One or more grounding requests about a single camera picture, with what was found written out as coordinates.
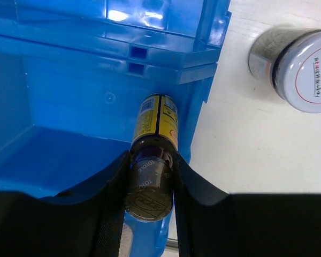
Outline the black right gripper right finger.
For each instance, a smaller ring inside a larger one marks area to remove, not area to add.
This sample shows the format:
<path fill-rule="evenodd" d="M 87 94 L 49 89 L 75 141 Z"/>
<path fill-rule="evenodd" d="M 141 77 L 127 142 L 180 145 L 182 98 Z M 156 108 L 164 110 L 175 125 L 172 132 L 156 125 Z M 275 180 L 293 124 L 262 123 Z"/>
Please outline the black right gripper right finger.
<path fill-rule="evenodd" d="M 180 256 L 321 256 L 321 194 L 226 193 L 173 161 Z"/>

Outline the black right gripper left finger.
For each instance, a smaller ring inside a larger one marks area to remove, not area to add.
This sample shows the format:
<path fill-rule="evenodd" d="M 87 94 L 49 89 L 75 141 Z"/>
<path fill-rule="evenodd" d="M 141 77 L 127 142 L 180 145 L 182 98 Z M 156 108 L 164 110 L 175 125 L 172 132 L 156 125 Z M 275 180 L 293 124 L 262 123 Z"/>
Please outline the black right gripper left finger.
<path fill-rule="evenodd" d="M 0 191 L 0 256 L 118 256 L 129 168 L 124 151 L 55 196 Z"/>

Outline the yellow-label brown bottle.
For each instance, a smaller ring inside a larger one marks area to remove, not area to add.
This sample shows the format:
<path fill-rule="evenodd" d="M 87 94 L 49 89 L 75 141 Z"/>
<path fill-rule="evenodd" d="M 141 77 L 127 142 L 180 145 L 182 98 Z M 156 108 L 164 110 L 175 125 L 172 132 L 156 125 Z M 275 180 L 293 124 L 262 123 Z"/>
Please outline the yellow-label brown bottle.
<path fill-rule="evenodd" d="M 137 220 L 155 222 L 173 207 L 173 159 L 178 151 L 178 110 L 164 94 L 141 103 L 130 148 L 131 170 L 126 211 Z"/>

